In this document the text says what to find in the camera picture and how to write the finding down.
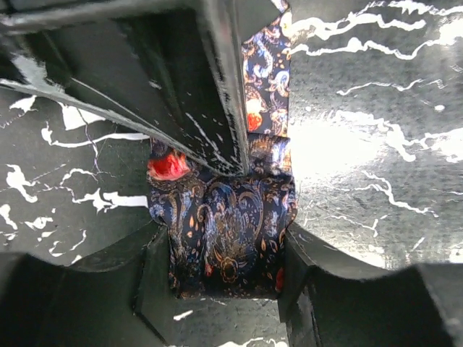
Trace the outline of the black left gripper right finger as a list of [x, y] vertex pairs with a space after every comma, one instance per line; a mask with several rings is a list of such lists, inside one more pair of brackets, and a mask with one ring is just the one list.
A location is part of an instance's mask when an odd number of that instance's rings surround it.
[[280, 320], [291, 346], [460, 346], [462, 266], [387, 270], [290, 225]]

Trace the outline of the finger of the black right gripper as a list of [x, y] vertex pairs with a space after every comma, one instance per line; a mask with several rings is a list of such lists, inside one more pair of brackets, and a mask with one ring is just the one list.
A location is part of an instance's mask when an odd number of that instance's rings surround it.
[[3, 1], [1, 86], [242, 175], [250, 160], [241, 47], [279, 15], [272, 1]]

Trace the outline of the dark floral red-dotted tie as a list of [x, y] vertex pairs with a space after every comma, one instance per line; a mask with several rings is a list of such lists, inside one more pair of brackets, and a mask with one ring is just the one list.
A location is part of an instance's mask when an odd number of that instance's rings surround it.
[[151, 140], [148, 209], [169, 235], [175, 296], [275, 299], [284, 286], [284, 240], [297, 215], [287, 136], [290, 26], [279, 16], [242, 45], [250, 172], [217, 176]]

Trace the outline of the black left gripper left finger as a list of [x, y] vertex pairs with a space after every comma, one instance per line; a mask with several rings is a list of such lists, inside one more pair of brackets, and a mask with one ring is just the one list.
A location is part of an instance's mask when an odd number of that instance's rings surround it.
[[166, 346], [169, 240], [157, 223], [70, 266], [1, 254], [3, 346]]

